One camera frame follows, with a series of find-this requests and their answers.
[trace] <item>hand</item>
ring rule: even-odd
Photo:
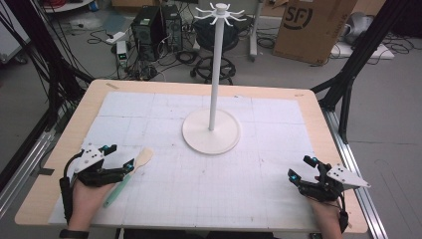
[[[114,183],[102,187],[88,187],[79,180],[74,184],[74,210],[68,229],[72,231],[88,231],[91,221],[103,204],[106,194],[114,187]]]
[[[319,202],[313,198],[308,198],[308,202],[313,208],[316,224],[322,234],[322,238],[342,238],[340,226],[338,224],[339,209],[337,207],[337,202]]]

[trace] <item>table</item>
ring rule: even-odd
[[[51,176],[39,175],[15,217],[15,221],[18,224],[48,224],[54,205],[60,195],[58,181],[62,176],[62,170],[67,160],[79,151],[108,92],[209,96],[211,87],[208,85],[173,83],[94,81],[90,85],[87,93],[58,141],[56,148],[45,164],[45,167],[47,168],[54,168],[55,172]],[[319,159],[323,159],[322,161],[325,163],[340,163],[340,157],[335,143],[330,135],[325,119],[317,103],[317,98],[313,92],[295,89],[220,86],[219,96],[244,96],[253,99],[283,99],[296,101],[300,106],[315,155]],[[366,232],[367,225],[353,191],[346,191],[345,198],[347,211],[349,212],[350,217],[349,222],[352,225],[352,228],[347,228],[346,232]],[[298,226],[290,229],[290,231],[310,232],[315,230],[315,224],[312,221],[308,223],[298,221],[295,223],[297,223]]]

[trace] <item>stool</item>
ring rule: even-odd
[[[193,27],[196,31],[196,42],[198,45],[210,52],[214,52],[214,34],[215,34],[215,25],[210,25],[213,19],[203,19],[196,21],[193,24]],[[223,36],[223,47],[222,47],[222,54],[226,51],[229,51],[237,46],[239,42],[238,37],[238,29],[236,26],[224,27],[224,36]],[[209,84],[212,82],[212,71],[213,71],[213,61],[214,56],[209,56],[202,58],[198,61],[195,67],[190,71],[191,77],[196,77],[199,75],[203,78],[204,84]],[[236,74],[236,67],[235,65],[228,60],[227,58],[221,58],[221,66],[220,66],[220,76],[219,80],[228,80],[230,85],[233,86],[232,77]]]

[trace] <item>black metal pole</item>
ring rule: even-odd
[[[386,0],[341,71],[334,78],[311,89],[318,93],[329,88],[319,100],[319,105],[331,112],[342,98],[338,132],[344,143],[347,143],[347,118],[354,80],[409,4],[410,0]]]

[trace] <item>round white base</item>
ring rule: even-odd
[[[191,113],[183,123],[183,136],[195,150],[206,154],[221,154],[232,149],[240,138],[240,125],[223,111],[216,111],[214,130],[209,129],[210,110]]]

